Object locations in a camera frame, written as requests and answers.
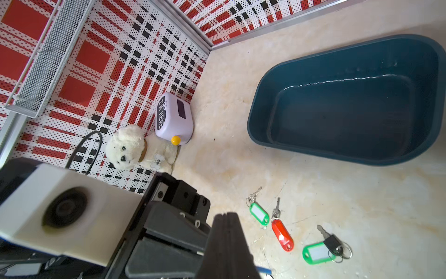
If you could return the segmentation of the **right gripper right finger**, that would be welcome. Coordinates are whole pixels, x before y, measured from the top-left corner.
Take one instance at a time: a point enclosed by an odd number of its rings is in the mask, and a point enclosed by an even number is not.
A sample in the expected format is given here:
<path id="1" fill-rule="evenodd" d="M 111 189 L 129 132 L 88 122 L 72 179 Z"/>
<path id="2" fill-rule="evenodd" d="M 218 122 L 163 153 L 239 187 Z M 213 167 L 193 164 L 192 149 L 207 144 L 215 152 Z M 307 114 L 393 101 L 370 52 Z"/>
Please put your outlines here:
<path id="1" fill-rule="evenodd" d="M 236 213 L 227 213 L 228 275 L 230 279 L 260 279 Z"/>

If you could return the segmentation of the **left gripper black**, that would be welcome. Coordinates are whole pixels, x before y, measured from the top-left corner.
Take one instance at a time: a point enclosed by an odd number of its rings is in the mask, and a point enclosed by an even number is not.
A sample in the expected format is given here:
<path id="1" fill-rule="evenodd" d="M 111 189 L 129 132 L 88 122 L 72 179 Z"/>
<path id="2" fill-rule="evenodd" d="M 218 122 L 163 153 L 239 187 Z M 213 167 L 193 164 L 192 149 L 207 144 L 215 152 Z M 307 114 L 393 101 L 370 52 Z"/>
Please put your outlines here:
<path id="1" fill-rule="evenodd" d="M 192 279 L 202 263 L 211 202 L 182 180 L 156 174 L 103 279 Z"/>

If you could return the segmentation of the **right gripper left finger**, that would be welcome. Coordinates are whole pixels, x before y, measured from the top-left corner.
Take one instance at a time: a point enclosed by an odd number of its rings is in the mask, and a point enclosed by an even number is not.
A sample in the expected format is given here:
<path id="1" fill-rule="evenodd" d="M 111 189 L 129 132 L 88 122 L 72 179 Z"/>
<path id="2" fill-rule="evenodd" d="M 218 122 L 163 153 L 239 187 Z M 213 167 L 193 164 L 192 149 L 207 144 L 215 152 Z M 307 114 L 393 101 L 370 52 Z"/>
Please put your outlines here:
<path id="1" fill-rule="evenodd" d="M 227 276 L 227 214 L 216 215 L 196 279 L 225 279 Z"/>

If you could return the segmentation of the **key with blue tag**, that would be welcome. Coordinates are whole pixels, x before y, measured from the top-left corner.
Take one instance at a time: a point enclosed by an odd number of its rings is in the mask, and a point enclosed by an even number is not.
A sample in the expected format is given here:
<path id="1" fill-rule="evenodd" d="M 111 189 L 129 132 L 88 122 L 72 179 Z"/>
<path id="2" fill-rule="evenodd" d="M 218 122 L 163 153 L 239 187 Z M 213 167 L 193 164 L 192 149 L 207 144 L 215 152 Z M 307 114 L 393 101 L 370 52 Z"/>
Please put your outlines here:
<path id="1" fill-rule="evenodd" d="M 265 267 L 260 267 L 260 266 L 256 266 L 256 270 L 262 275 L 264 276 L 265 279 L 274 279 L 274 277 L 272 276 L 272 270 L 265 268 Z"/>

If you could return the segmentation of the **key with red tag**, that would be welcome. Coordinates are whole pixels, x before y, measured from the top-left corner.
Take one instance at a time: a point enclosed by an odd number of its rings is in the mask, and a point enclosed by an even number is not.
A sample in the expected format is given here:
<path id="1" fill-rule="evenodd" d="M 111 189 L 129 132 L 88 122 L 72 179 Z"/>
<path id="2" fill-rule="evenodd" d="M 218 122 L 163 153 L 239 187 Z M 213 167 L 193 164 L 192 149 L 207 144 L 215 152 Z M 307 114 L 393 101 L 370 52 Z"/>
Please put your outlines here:
<path id="1" fill-rule="evenodd" d="M 280 197 L 278 197 L 276 207 L 273 209 L 271 227 L 283 250 L 291 252 L 294 249 L 294 240 L 280 219 L 280 200 Z"/>

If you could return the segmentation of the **black key with green tag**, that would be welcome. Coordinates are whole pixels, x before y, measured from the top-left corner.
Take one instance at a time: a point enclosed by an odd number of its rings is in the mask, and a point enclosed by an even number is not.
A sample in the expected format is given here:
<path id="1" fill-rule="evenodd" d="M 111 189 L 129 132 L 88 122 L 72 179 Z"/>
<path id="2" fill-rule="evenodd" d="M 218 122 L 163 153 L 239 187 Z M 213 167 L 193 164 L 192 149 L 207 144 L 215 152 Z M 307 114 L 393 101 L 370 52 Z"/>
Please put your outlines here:
<path id="1" fill-rule="evenodd" d="M 334 234 L 328 233 L 321 225 L 317 225 L 317 230 L 324 240 L 303 248 L 302 256 L 307 264 L 318 265 L 328 262 L 339 264 L 353 257 L 353 250 L 348 244 Z"/>

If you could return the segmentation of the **teal plastic storage box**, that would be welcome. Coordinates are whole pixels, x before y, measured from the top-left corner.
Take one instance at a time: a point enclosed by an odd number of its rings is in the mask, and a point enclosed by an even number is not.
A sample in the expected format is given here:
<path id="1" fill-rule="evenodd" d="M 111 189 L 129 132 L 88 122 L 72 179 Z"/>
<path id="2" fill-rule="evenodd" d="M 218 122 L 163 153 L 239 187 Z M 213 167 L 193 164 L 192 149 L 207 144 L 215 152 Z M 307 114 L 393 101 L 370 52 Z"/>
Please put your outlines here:
<path id="1" fill-rule="evenodd" d="M 445 98 L 445 49 L 425 36 L 388 36 L 272 67 L 247 132 L 270 148 L 390 166 L 434 144 Z"/>

